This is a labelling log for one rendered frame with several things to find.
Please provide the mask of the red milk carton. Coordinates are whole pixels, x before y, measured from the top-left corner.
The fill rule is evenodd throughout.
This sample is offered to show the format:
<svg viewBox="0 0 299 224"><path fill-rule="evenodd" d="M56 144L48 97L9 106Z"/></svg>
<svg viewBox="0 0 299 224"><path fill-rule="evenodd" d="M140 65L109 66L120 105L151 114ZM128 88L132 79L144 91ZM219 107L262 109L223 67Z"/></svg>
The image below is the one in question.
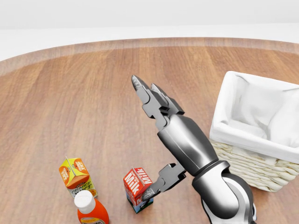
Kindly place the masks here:
<svg viewBox="0 0 299 224"><path fill-rule="evenodd" d="M131 168L123 178L123 182L127 199L135 213L139 213L153 203L153 198L142 201L143 193L152 184L152 180L142 167Z"/></svg>

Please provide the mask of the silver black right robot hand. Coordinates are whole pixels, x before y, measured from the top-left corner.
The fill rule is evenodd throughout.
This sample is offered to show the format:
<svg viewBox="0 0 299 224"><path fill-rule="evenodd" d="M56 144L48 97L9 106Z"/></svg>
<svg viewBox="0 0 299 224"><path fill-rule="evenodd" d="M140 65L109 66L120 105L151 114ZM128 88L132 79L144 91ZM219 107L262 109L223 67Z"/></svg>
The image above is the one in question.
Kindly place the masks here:
<svg viewBox="0 0 299 224"><path fill-rule="evenodd" d="M186 177L186 172L197 176L218 157L208 138L191 118L184 116L176 100L155 84L147 86L135 75L131 81L143 110L156 120L159 139L177 160L161 169L158 179L145 190L142 200L147 201L173 188Z"/></svg>

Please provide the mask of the orange juice carton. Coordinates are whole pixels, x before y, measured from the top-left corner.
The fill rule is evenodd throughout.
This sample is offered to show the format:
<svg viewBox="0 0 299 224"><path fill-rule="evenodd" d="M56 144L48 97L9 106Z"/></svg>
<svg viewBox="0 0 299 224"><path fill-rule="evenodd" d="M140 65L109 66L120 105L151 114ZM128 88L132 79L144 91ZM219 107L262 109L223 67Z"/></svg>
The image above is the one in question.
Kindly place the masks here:
<svg viewBox="0 0 299 224"><path fill-rule="evenodd" d="M98 195L91 176L81 158L66 157L59 167L59 173L72 198L82 190L90 191L93 197Z"/></svg>

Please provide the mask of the wicker basket with white liner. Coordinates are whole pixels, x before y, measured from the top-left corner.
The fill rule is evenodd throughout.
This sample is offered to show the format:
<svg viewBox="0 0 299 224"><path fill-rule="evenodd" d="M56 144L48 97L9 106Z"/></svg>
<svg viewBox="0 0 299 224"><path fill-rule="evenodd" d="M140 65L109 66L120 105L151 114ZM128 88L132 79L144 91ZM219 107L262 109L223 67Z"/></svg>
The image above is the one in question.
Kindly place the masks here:
<svg viewBox="0 0 299 224"><path fill-rule="evenodd" d="M299 84L227 72L209 137L233 174L281 190L299 176Z"/></svg>

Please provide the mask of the orange sauce bottle white cap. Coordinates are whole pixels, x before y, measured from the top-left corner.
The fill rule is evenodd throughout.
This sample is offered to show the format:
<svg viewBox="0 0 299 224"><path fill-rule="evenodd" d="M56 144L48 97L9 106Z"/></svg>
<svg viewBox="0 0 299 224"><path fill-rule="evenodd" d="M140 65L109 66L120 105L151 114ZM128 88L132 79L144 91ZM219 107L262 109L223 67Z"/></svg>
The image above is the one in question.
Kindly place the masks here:
<svg viewBox="0 0 299 224"><path fill-rule="evenodd" d="M80 224L109 224L106 208L88 190L78 192L74 197Z"/></svg>

